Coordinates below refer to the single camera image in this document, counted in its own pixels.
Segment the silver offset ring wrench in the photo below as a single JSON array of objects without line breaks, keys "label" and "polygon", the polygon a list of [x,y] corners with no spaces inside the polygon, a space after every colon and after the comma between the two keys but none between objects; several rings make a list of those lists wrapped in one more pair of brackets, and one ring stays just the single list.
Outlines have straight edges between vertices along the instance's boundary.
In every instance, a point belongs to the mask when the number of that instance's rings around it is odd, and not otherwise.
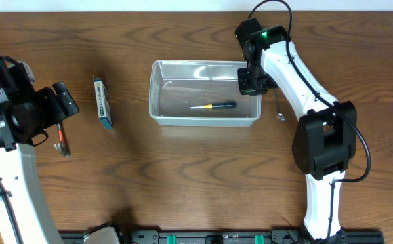
[{"label": "silver offset ring wrench", "polygon": [[277,95],[277,88],[274,88],[274,101],[275,101],[275,106],[276,106],[276,113],[277,113],[277,118],[281,122],[285,122],[285,116],[280,110],[280,105],[278,102],[278,95]]}]

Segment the blue white small box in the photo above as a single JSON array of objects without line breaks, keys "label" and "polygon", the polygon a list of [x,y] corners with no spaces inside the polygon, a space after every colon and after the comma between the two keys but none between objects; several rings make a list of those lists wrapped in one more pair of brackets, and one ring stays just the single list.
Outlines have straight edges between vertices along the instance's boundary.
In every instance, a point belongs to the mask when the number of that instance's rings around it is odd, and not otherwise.
[{"label": "blue white small box", "polygon": [[109,96],[101,78],[93,77],[98,118],[105,129],[112,129]]}]

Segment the small yellow black screwdriver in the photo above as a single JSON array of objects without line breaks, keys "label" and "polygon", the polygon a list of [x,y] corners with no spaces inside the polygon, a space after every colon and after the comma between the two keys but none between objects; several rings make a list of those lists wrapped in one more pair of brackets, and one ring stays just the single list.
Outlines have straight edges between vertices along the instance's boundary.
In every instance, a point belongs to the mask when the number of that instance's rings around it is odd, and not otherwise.
[{"label": "small yellow black screwdriver", "polygon": [[213,104],[205,104],[202,106],[191,106],[190,110],[213,110],[213,109],[234,109],[237,107],[236,102],[222,102],[222,103],[213,103]]}]

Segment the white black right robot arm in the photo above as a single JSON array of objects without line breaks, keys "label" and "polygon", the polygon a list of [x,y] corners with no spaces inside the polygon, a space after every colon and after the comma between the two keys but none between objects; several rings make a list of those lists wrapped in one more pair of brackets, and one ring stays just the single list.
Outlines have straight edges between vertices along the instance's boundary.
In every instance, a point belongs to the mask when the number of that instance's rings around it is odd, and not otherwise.
[{"label": "white black right robot arm", "polygon": [[282,26],[263,29],[252,18],[234,33],[247,63],[237,71],[240,94],[256,96],[279,88],[297,117],[292,153],[306,176],[306,234],[314,243],[334,242],[341,229],[339,181],[356,151],[356,108],[338,102],[322,87]]}]

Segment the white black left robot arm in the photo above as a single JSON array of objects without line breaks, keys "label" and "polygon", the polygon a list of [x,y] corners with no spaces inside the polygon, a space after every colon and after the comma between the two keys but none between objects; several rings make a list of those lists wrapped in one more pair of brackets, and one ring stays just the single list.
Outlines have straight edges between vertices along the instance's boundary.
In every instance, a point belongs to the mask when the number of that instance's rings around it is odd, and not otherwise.
[{"label": "white black left robot arm", "polygon": [[63,82],[35,90],[30,66],[0,56],[0,233],[4,243],[62,243],[47,206],[33,138],[79,112]]}]

